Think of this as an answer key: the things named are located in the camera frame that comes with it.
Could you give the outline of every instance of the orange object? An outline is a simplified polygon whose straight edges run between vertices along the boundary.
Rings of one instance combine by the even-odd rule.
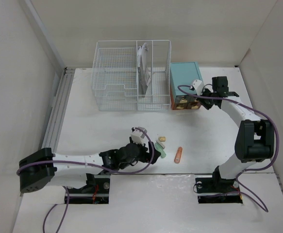
[[[95,203],[95,200],[96,200],[96,195],[97,195],[97,192],[98,192],[98,190],[99,190],[99,187],[98,187],[98,184],[95,186],[95,192],[94,192],[94,194],[93,194],[93,204]]]
[[[179,147],[174,160],[175,163],[177,164],[180,163],[181,155],[182,155],[182,147]]]

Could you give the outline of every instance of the orange toy sausage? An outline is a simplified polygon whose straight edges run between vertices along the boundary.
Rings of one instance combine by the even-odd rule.
[[[177,164],[180,163],[181,155],[182,155],[182,147],[179,147],[174,160],[175,163]]]

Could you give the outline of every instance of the green object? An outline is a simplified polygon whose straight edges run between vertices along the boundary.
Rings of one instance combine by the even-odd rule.
[[[158,144],[157,142],[154,144],[155,149],[161,153],[161,157],[165,158],[166,157],[166,153],[164,152],[163,148],[160,146],[160,144]]]
[[[174,98],[184,95],[178,89],[179,85],[191,85],[196,79],[203,81],[197,62],[170,63],[170,86]]]

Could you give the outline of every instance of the small yellow block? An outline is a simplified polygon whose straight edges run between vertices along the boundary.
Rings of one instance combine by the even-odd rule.
[[[166,141],[166,138],[165,138],[165,137],[159,137],[159,141],[160,141],[160,142],[165,142],[165,141]]]

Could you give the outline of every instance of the blue box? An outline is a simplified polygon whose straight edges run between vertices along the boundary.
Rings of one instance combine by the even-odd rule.
[[[173,97],[185,95],[179,85],[191,85],[194,80],[202,80],[199,64],[197,62],[170,63],[170,85]]]
[[[179,85],[191,85],[196,79],[203,81],[197,62],[170,63],[170,98],[173,110],[200,108],[200,103],[195,101],[194,97],[190,97],[178,89]]]

